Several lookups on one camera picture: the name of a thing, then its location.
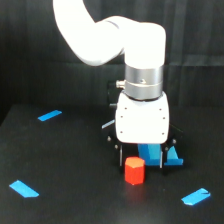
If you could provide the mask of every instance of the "red hexagonal block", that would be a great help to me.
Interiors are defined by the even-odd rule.
[[[125,181],[132,184],[142,184],[145,179],[145,161],[138,157],[129,157],[125,161]]]

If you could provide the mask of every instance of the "blue block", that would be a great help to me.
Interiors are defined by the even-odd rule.
[[[23,182],[17,180],[16,182],[9,185],[13,190],[15,190],[17,193],[22,195],[24,198],[31,198],[31,197],[37,197],[39,194],[31,189],[30,187],[26,186]]]
[[[198,202],[210,197],[210,193],[205,190],[204,188],[201,188],[194,193],[182,198],[181,200],[184,202],[186,205],[195,205]]]
[[[50,112],[48,114],[45,114],[45,115],[43,115],[41,117],[38,117],[38,119],[40,121],[46,121],[46,120],[48,120],[48,119],[50,119],[52,117],[55,117],[55,116],[57,116],[57,115],[59,115],[61,113],[62,113],[61,111],[55,110],[55,111],[52,111],[52,112]]]
[[[160,165],[161,146],[159,144],[139,144],[139,157],[145,160],[147,166]],[[179,159],[174,147],[170,148],[167,154],[166,166],[183,165],[183,159]]]

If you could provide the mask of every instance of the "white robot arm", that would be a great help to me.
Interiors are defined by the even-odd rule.
[[[169,129],[169,108],[162,91],[164,28],[120,16],[95,23],[83,0],[53,0],[53,8],[62,36],[84,63],[99,66],[124,54],[124,90],[115,120],[118,139],[164,143]]]

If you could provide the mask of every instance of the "white casing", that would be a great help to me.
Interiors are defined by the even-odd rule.
[[[155,101],[131,100],[120,93],[116,110],[117,138],[124,143],[162,144],[169,130],[169,106],[166,94]]]

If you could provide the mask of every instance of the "blue tape strip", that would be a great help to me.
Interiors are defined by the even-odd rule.
[[[24,198],[37,197],[39,194],[25,185],[23,182],[17,180],[16,182],[9,185],[14,191],[22,195]]]
[[[160,165],[160,153],[161,146],[159,144],[139,144],[138,151],[139,157],[145,160],[147,166],[159,166]],[[179,159],[174,147],[170,148],[167,154],[167,162],[165,166],[181,166],[183,165],[183,159]]]
[[[41,117],[38,117],[38,119],[40,121],[46,121],[46,120],[48,120],[48,119],[50,119],[52,117],[55,117],[55,116],[57,116],[57,115],[59,115],[61,113],[62,113],[61,111],[55,110],[55,111],[52,111],[52,112],[50,112],[48,114],[45,114],[45,115],[43,115]]]
[[[204,188],[201,188],[194,193],[182,198],[181,200],[184,202],[186,205],[195,205],[198,202],[210,197],[211,194],[205,190]]]

